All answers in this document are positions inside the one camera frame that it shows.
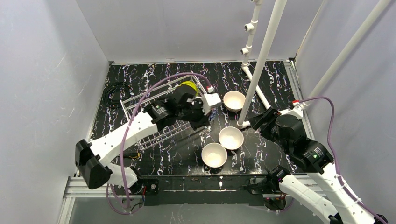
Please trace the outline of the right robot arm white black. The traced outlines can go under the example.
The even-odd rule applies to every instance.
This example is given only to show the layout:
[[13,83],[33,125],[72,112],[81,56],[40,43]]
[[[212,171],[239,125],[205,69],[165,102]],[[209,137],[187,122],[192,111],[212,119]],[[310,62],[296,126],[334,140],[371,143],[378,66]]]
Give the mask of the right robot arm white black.
[[335,158],[323,144],[307,136],[301,119],[282,115],[271,107],[248,121],[262,137],[276,143],[326,196],[311,190],[280,166],[267,174],[277,190],[298,200],[325,224],[388,223],[385,216],[364,206],[339,174]]

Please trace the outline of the yellow-green bowl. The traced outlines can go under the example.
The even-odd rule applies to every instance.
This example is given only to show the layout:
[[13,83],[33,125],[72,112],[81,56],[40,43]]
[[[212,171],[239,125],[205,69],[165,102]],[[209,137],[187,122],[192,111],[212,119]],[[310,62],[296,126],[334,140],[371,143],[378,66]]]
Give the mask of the yellow-green bowl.
[[196,84],[193,81],[185,81],[185,82],[182,82],[181,85],[187,85],[187,86],[193,88],[194,91],[196,92],[195,95],[196,96],[199,95],[199,89],[198,89],[198,87],[196,86]]

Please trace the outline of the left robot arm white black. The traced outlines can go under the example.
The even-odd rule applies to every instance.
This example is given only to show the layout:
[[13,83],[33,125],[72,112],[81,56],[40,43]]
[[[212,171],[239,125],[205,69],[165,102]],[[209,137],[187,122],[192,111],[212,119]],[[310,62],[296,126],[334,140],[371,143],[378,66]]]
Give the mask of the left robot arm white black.
[[140,140],[154,135],[177,120],[185,121],[194,130],[210,124],[212,109],[221,104],[217,93],[196,96],[189,85],[182,84],[173,92],[147,104],[129,123],[109,134],[87,142],[82,139],[75,146],[75,165],[89,189],[105,184],[132,187],[138,176],[133,169],[115,165],[112,160]]

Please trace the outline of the red patterned bowl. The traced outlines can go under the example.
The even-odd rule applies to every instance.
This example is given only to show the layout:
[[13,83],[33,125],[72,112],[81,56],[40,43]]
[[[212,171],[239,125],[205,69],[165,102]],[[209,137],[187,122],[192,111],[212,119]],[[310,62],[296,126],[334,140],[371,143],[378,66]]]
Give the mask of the red patterned bowl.
[[209,120],[210,124],[214,122],[214,120],[215,120],[217,115],[218,115],[218,109],[217,108],[212,108],[210,113],[209,113],[209,115],[208,115],[208,120]]

